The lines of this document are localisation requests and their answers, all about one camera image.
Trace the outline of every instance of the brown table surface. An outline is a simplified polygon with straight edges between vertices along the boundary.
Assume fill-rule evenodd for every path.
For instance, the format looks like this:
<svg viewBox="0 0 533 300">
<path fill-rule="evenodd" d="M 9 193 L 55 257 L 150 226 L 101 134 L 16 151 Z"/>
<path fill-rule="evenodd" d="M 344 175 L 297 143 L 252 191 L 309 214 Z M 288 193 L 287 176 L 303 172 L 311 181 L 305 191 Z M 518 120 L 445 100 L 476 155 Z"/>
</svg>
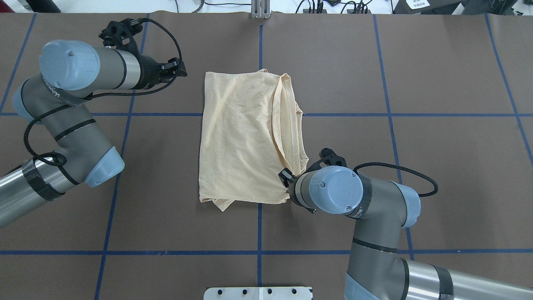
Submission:
<svg viewBox="0 0 533 300">
<path fill-rule="evenodd" d="M 11 97 L 55 39 L 101 45 L 111 20 L 145 14 L 0 14 L 0 166 L 29 158 Z M 126 168 L 0 230 L 1 299 L 202 299 L 206 287 L 312 286 L 341 299 L 354 221 L 292 203 L 198 200 L 207 71 L 288 73 L 311 161 L 400 163 L 437 180 L 400 255 L 533 286 L 532 17 L 175 14 L 189 76 L 149 96 L 88 104 Z M 145 54 L 175 56 L 148 25 Z M 139 44 L 142 35 L 137 38 Z M 56 147 L 42 127 L 38 152 Z M 426 182 L 368 168 L 419 192 Z"/>
</svg>

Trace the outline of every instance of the blue tape line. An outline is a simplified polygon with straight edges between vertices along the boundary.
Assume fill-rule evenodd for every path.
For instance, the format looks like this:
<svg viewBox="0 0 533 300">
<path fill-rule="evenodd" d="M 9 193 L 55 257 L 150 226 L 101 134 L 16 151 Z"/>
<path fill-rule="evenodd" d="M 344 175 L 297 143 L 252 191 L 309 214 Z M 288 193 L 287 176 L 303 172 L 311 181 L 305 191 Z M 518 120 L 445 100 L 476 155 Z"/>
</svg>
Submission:
<svg viewBox="0 0 533 300">
<path fill-rule="evenodd" d="M 533 249 L 422 249 L 416 254 L 533 253 Z"/>
<path fill-rule="evenodd" d="M 399 254 L 472 254 L 472 253 L 533 253 L 532 248 L 509 249 L 415 249 L 398 250 Z M 0 250 L 0 255 L 102 255 L 104 251 L 78 250 Z M 349 255 L 350 250 L 262 250 L 261 255 Z M 106 256 L 208 256 L 208 255 L 257 255 L 256 250 L 153 250 L 106 251 Z"/>
<path fill-rule="evenodd" d="M 394 135 L 394 124 L 392 122 L 392 111 L 391 111 L 391 104 L 389 102 L 389 90 L 387 88 L 387 81 L 385 79 L 385 67 L 383 65 L 383 55 L 381 52 L 381 44 L 379 42 L 379 30 L 377 28 L 377 17 L 375 14 L 372 15 L 374 18 L 374 31 L 376 33 L 376 44 L 377 44 L 377 55 L 379 57 L 379 67 L 381 69 L 381 79 L 383 81 L 383 91 L 385 93 L 385 104 L 387 106 L 387 116 L 389 118 L 389 128 L 391 131 L 391 138 L 392 138 L 392 150 L 394 152 L 394 161 L 396 165 L 400 165 L 400 159 L 398 158 L 398 148 L 396 147 L 396 136 Z M 400 184 L 402 184 L 402 178 L 401 178 L 401 172 L 400 170 L 396 170 L 396 174 L 398 176 L 398 181 Z M 411 240 L 411 231 L 409 228 L 406 228 L 407 232 L 407 245 L 409 246 L 409 258 L 411 260 L 415 260 L 415 255 L 413 254 L 413 241 Z"/>
<path fill-rule="evenodd" d="M 257 204 L 257 286 L 263 286 L 262 257 L 263 254 L 263 204 Z"/>
<path fill-rule="evenodd" d="M 103 269 L 106 265 L 106 254 L 102 254 L 102 258 L 100 260 L 100 269 L 98 270 L 98 282 L 96 283 L 96 291 L 94 292 L 94 300 L 98 300 L 100 298 L 100 287 L 102 286 L 102 278 L 103 278 Z"/>
<path fill-rule="evenodd" d="M 179 117 L 201 117 L 203 113 L 132 113 L 132 116 L 179 116 Z"/>
<path fill-rule="evenodd" d="M 102 255 L 103 251 L 77 250 L 0 250 L 0 255 Z"/>
<path fill-rule="evenodd" d="M 255 250 L 219 250 L 219 251 L 107 251 L 107 255 L 183 255 L 183 256 L 203 256 L 203 255 L 257 255 Z"/>
<path fill-rule="evenodd" d="M 93 116 L 129 116 L 130 113 L 93 113 Z M 203 113 L 131 113 L 131 116 L 140 117 L 201 117 Z"/>
<path fill-rule="evenodd" d="M 513 107 L 514 115 L 516 116 L 516 122 L 518 123 L 518 128 L 520 129 L 520 134 L 522 135 L 522 139 L 524 141 L 524 145 L 526 147 L 526 151 L 529 156 L 529 162 L 531 163 L 531 166 L 533 167 L 533 154 L 531 153 L 531 148 L 529 147 L 526 133 L 524 132 L 524 128 L 522 127 L 522 122 L 520 121 L 520 117 L 518 115 L 518 110 L 516 108 L 516 104 L 513 99 L 513 94 L 511 93 L 511 88 L 509 88 L 507 77 L 505 76 L 505 72 L 503 71 L 502 62 L 500 61 L 498 50 L 496 49 L 496 43 L 494 42 L 494 37 L 492 36 L 492 28 L 490 26 L 489 15 L 487 13 L 485 13 L 485 21 L 487 22 L 487 29 L 489 30 L 490 43 L 492 44 L 492 49 L 494 50 L 494 56 L 496 57 L 498 68 L 500 69 L 500 73 L 502 74 L 502 79 L 505 85 L 505 90 L 507 91 L 507 95 L 509 96 L 509 101 L 511 102 L 511 106 Z"/>
<path fill-rule="evenodd" d="M 347 255 L 350 250 L 264 250 L 263 255 Z"/>
<path fill-rule="evenodd" d="M 263 68 L 263 25 L 259 26 L 259 70 Z"/>
<path fill-rule="evenodd" d="M 304 117 L 386 117 L 384 113 L 307 113 Z"/>
<path fill-rule="evenodd" d="M 129 116 L 129 113 L 92 113 L 93 116 Z M 393 117 L 516 117 L 515 114 L 432 114 L 432 113 L 391 113 Z M 533 117 L 533 114 L 518 114 L 520 117 Z M 18 116 L 17 113 L 0 113 L 0 116 Z M 132 113 L 132 116 L 171 116 L 201 117 L 203 113 Z M 307 113 L 306 117 L 388 117 L 387 113 Z"/>
<path fill-rule="evenodd" d="M 263 25 L 259 26 L 259 70 L 263 68 Z M 263 286 L 263 204 L 257 204 L 257 286 Z"/>
<path fill-rule="evenodd" d="M 146 14 L 146 18 L 149 18 L 150 17 L 150 13 L 147 13 Z M 146 34 L 148 32 L 148 24 L 149 23 L 146 23 L 145 26 L 144 26 L 144 31 L 142 33 L 142 42 L 141 42 L 141 48 L 139 49 L 139 53 L 142 54 L 143 50 L 144 50 L 144 43 L 146 41 Z M 130 100 L 130 108 L 128 110 L 128 119 L 126 121 L 126 129 L 124 131 L 124 139 L 122 141 L 122 149 L 120 150 L 120 156 L 121 157 L 124 157 L 124 150 L 126 149 L 126 142 L 127 142 L 127 139 L 128 139 L 128 133 L 130 131 L 130 123 L 131 123 L 131 118 L 132 118 L 132 113 L 133 113 L 133 105 L 135 104 L 135 95 L 132 95 L 131 96 L 131 100 Z M 108 219 L 108 222 L 107 222 L 107 229 L 106 229 L 106 239 L 104 240 L 104 244 L 103 244 L 103 254 L 102 254 L 102 259 L 101 259 L 101 262 L 100 262 L 100 270 L 98 272 L 98 281 L 96 282 L 96 291 L 94 293 L 94 300 L 98 300 L 98 298 L 100 297 L 100 288 L 102 286 L 102 279 L 103 279 L 103 271 L 106 267 L 106 255 L 107 255 L 107 249 L 108 249 L 108 246 L 109 246 L 109 237 L 111 236 L 111 225 L 113 224 L 113 216 L 115 215 L 115 206 L 117 204 L 117 194 L 118 194 L 118 183 L 120 181 L 120 175 L 121 173 L 119 173 L 117 175 L 117 178 L 115 180 L 115 188 L 113 190 L 113 198 L 111 200 L 111 208 L 109 209 L 109 219 Z"/>
<path fill-rule="evenodd" d="M 19 68 L 20 59 L 22 58 L 22 54 L 24 53 L 24 49 L 26 48 L 26 44 L 28 43 L 28 39 L 30 37 L 31 30 L 33 29 L 33 25 L 35 23 L 35 19 L 37 18 L 37 14 L 34 13 L 33 17 L 31 17 L 30 26 L 28 27 L 28 31 L 26 32 L 26 37 L 24 38 L 24 42 L 22 42 L 22 47 L 19 51 L 19 56 L 17 56 L 17 61 L 15 62 L 15 66 L 13 67 L 13 71 L 11 72 L 11 77 L 9 78 L 9 81 L 7 83 L 7 88 L 5 89 L 4 97 L 2 98 L 2 103 L 0 103 L 0 112 L 4 109 L 4 105 L 7 99 L 7 95 L 9 94 L 9 90 L 11 89 L 11 84 L 13 84 L 13 80 L 15 79 L 15 74 L 17 73 L 17 69 Z"/>
</svg>

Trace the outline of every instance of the folded cloth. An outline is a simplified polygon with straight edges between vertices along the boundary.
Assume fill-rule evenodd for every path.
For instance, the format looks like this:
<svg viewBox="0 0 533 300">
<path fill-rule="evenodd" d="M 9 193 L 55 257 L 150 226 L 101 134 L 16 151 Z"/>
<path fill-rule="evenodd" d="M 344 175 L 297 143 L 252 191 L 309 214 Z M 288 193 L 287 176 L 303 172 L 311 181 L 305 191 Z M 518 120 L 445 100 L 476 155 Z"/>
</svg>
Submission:
<svg viewBox="0 0 533 300">
<path fill-rule="evenodd" d="M 233 201 L 279 204 L 289 199 L 278 173 L 295 175 L 307 161 L 302 115 L 287 74 L 205 75 L 200 146 L 200 201 L 222 211 Z"/>
</svg>

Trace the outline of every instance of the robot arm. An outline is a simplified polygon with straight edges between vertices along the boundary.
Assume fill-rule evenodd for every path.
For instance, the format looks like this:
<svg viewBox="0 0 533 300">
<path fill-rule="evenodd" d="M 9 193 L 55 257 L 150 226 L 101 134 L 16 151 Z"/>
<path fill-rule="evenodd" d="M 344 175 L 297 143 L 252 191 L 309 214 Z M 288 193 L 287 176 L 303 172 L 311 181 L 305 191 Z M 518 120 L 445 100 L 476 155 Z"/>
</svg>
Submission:
<svg viewBox="0 0 533 300">
<path fill-rule="evenodd" d="M 533 299 L 533 289 L 399 258 L 402 227 L 416 223 L 421 203 L 410 187 L 348 169 L 323 149 L 321 160 L 294 177 L 280 174 L 291 199 L 315 212 L 357 219 L 346 274 L 346 300 Z M 327 167 L 321 168 L 323 162 Z"/>
<path fill-rule="evenodd" d="M 147 21 L 170 35 L 179 58 L 157 63 L 139 53 L 133 36 Z M 39 59 L 41 73 L 16 91 L 13 106 L 30 122 L 25 143 L 33 158 L 0 178 L 0 228 L 79 183 L 96 187 L 123 170 L 124 161 L 84 104 L 100 96 L 132 94 L 92 95 L 95 90 L 149 89 L 167 83 L 136 93 L 147 94 L 169 86 L 177 76 L 187 75 L 176 40 L 151 19 L 110 22 L 100 37 L 106 47 L 93 48 L 81 41 L 49 42 Z M 31 126 L 38 121 L 59 145 L 53 153 L 38 155 L 27 142 Z"/>
</svg>

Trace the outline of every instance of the cable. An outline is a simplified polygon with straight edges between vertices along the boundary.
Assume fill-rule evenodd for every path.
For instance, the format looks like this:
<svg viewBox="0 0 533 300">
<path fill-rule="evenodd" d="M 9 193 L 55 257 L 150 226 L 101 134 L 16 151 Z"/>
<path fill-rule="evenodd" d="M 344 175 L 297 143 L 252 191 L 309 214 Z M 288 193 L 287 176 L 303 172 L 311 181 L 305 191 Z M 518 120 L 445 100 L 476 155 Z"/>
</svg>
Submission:
<svg viewBox="0 0 533 300">
<path fill-rule="evenodd" d="M 177 53 L 178 53 L 180 62 L 183 61 L 182 57 L 181 57 L 180 45 L 178 45 L 178 43 L 176 41 L 176 38 L 170 33 L 170 31 L 168 31 L 165 27 L 163 27 L 163 25 L 161 25 L 158 22 L 156 22 L 156 21 L 154 21 L 152 19 L 149 19 L 149 18 L 141 18 L 141 19 L 139 19 L 139 22 L 140 23 L 146 23 L 146 22 L 153 23 L 157 27 L 161 28 L 164 32 L 166 32 L 166 34 L 170 36 L 170 38 L 172 39 L 172 41 L 176 45 L 176 49 L 177 49 Z M 149 94 L 153 94 L 153 93 L 156 93 L 156 92 L 159 92 L 161 90 L 166 89 L 169 85 L 171 85 L 176 80 L 176 77 L 177 77 L 177 73 L 174 75 L 174 77 L 172 77 L 172 79 L 169 82 L 167 82 L 167 84 L 163 85 L 162 87 L 160 87 L 158 89 L 151 90 L 151 91 L 148 91 L 148 92 L 140 92 L 140 93 L 101 93 L 101 94 L 96 94 L 96 95 L 92 95 L 92 96 L 87 96 L 84 99 L 85 100 L 92 100 L 94 98 L 103 97 L 103 96 L 126 96 L 126 97 L 131 97 L 133 95 L 135 95 L 135 96 L 149 95 Z"/>
<path fill-rule="evenodd" d="M 30 142 L 29 142 L 29 135 L 30 135 L 30 131 L 33 127 L 33 125 L 35 125 L 35 123 L 39 122 L 40 120 L 48 117 L 49 115 L 51 114 L 55 114 L 63 109 L 67 109 L 71 106 L 69 105 L 63 105 L 63 106 L 60 106 L 58 108 L 55 108 L 47 113 L 44 113 L 38 117 L 36 117 L 35 119 L 33 119 L 29 124 L 28 126 L 26 127 L 26 130 L 24 131 L 24 146 L 26 147 L 26 150 L 28 150 L 28 152 L 33 156 L 34 159 L 38 159 L 46 164 L 49 164 L 49 165 L 53 165 L 55 167 L 60 167 L 64 164 L 67 163 L 67 158 L 61 154 L 61 153 L 56 153 L 56 152 L 47 152 L 47 153 L 43 153 L 43 154 L 37 154 L 30 146 Z M 56 158 L 58 159 L 59 162 L 51 162 L 51 161 L 48 161 L 46 159 L 44 159 L 45 157 L 52 157 L 52 158 Z"/>
<path fill-rule="evenodd" d="M 199 11 L 201 10 L 201 8 L 204 7 L 204 3 L 205 3 L 205 0 L 200 0 L 200 5 L 198 6 L 197 9 L 195 9 L 195 10 L 193 11 L 193 13 L 197 13 L 197 12 L 199 12 Z"/>
<path fill-rule="evenodd" d="M 432 196 L 432 195 L 436 194 L 439 191 L 439 186 L 437 185 L 437 182 L 435 180 L 433 180 L 431 177 L 429 177 L 427 175 L 424 175 L 424 174 L 422 174 L 420 172 L 417 172 L 415 170 L 412 170 L 412 169 L 409 169 L 409 168 L 405 168 L 405 167 L 401 167 L 401 166 L 395 165 L 395 164 L 389 164 L 389 163 L 384 163 L 384 162 L 367 162 L 367 163 L 363 163 L 363 164 L 358 165 L 357 167 L 355 167 L 353 169 L 353 171 L 358 175 L 359 173 L 357 173 L 357 170 L 359 170 L 361 168 L 364 168 L 364 167 L 369 167 L 371 165 L 377 165 L 379 167 L 386 167 L 386 168 L 391 168 L 391 169 L 398 169 L 398 170 L 401 170 L 401 171 L 405 171 L 405 172 L 411 173 L 413 175 L 416 175 L 418 177 L 421 177 L 421 178 L 429 181 L 433 185 L 433 190 L 431 192 L 429 192 L 429 193 L 418 194 L 418 196 L 420 198 Z"/>
<path fill-rule="evenodd" d="M 355 1 L 348 1 L 348 2 L 344 3 L 344 6 L 342 7 L 341 13 L 344 12 L 344 9 L 345 9 L 346 6 L 347 6 L 348 4 L 350 4 L 350 3 L 353 3 L 353 10 L 354 10 L 354 11 L 356 10 L 356 8 L 357 8 L 357 3 L 356 3 Z"/>
<path fill-rule="evenodd" d="M 207 3 L 206 5 L 251 5 L 251 3 Z"/>
<path fill-rule="evenodd" d="M 298 7 L 296 8 L 296 12 L 295 13 L 298 13 L 298 11 L 300 10 L 300 6 L 302 6 L 304 1 L 305 0 L 300 1 L 300 4 L 298 4 Z"/>
<path fill-rule="evenodd" d="M 18 165 L 17 167 L 13 168 L 11 171 L 7 172 L 5 175 L 7 175 L 7 174 L 9 174 L 9 173 L 11 173 L 11 172 L 13 172 L 13 171 L 18 170 L 19 168 L 22 168 L 22 164 L 20 164 L 20 165 Z"/>
</svg>

